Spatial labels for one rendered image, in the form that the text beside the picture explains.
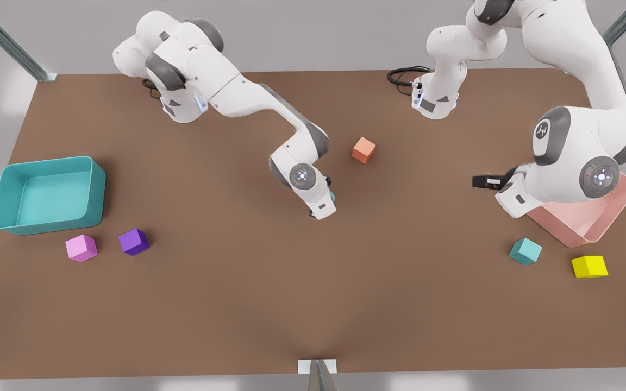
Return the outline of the orange cube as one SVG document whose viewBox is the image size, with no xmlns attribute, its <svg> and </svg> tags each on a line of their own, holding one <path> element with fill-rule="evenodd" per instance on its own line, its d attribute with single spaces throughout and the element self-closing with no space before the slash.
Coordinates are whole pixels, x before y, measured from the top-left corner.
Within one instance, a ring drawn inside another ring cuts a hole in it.
<svg viewBox="0 0 626 391">
<path fill-rule="evenodd" d="M 376 144 L 361 137 L 352 149 L 351 156 L 363 164 L 368 163 L 375 152 Z"/>
</svg>

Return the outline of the purple cube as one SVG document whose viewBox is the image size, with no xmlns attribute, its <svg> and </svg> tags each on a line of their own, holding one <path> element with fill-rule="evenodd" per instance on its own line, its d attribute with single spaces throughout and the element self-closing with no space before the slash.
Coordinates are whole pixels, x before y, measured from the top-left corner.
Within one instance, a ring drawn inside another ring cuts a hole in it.
<svg viewBox="0 0 626 391">
<path fill-rule="evenodd" d="M 119 235 L 118 239 L 122 251 L 128 255 L 134 256 L 150 247 L 146 234 L 139 229 L 132 229 L 129 232 L 125 232 Z"/>
</svg>

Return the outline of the teal plastic bin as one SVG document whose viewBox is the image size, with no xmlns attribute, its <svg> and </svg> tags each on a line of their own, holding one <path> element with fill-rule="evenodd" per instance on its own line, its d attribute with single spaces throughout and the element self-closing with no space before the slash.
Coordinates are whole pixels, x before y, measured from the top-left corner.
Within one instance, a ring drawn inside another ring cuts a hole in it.
<svg viewBox="0 0 626 391">
<path fill-rule="evenodd" d="M 89 156 L 8 165 L 0 176 L 0 231 L 24 236 L 98 225 L 106 180 Z"/>
</svg>

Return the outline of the pink plastic bin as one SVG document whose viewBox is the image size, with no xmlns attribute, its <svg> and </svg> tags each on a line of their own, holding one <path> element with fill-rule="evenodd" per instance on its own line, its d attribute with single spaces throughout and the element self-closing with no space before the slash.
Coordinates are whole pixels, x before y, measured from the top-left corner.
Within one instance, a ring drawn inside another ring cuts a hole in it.
<svg viewBox="0 0 626 391">
<path fill-rule="evenodd" d="M 626 207 L 626 174 L 608 195 L 581 203 L 546 203 L 527 213 L 569 248 L 598 242 Z"/>
</svg>

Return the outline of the yellow cube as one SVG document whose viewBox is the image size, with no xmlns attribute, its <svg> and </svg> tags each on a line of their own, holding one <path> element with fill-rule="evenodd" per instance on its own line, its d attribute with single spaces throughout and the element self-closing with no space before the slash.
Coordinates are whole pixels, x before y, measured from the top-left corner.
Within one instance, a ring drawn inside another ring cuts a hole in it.
<svg viewBox="0 0 626 391">
<path fill-rule="evenodd" d="M 599 278 L 609 275 L 602 256 L 577 257 L 572 260 L 572 268 L 576 278 Z"/>
</svg>

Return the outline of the pink cube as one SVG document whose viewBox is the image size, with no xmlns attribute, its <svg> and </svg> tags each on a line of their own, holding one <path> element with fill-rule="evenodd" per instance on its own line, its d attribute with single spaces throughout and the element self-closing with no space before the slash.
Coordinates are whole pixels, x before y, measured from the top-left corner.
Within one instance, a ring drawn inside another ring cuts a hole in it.
<svg viewBox="0 0 626 391">
<path fill-rule="evenodd" d="M 84 262 L 98 255 L 94 238 L 79 235 L 65 242 L 68 257 L 77 262 Z"/>
</svg>

